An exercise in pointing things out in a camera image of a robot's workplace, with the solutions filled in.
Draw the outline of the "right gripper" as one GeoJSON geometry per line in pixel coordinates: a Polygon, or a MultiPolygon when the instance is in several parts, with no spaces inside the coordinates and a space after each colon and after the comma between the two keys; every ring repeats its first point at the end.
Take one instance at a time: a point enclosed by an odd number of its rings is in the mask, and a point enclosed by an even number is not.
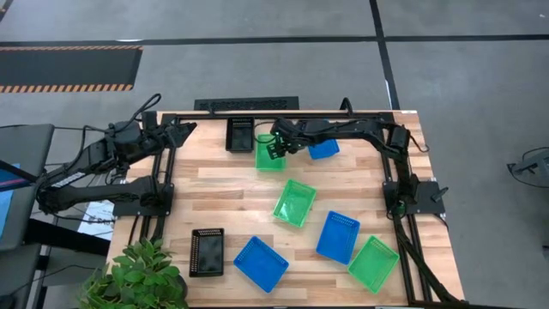
{"type": "Polygon", "coordinates": [[[270,129],[270,134],[275,137],[275,142],[266,146],[271,160],[283,158],[284,150],[294,155],[300,151],[300,148],[310,143],[299,126],[286,118],[277,118],[270,129]]]}

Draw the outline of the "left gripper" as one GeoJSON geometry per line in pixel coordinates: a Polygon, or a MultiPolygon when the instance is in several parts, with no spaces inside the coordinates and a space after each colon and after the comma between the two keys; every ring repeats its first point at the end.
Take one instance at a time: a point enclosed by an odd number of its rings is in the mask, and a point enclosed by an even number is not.
{"type": "Polygon", "coordinates": [[[156,126],[146,126],[144,124],[142,126],[141,148],[164,149],[181,147],[196,127],[197,123],[195,122],[156,126]]]}

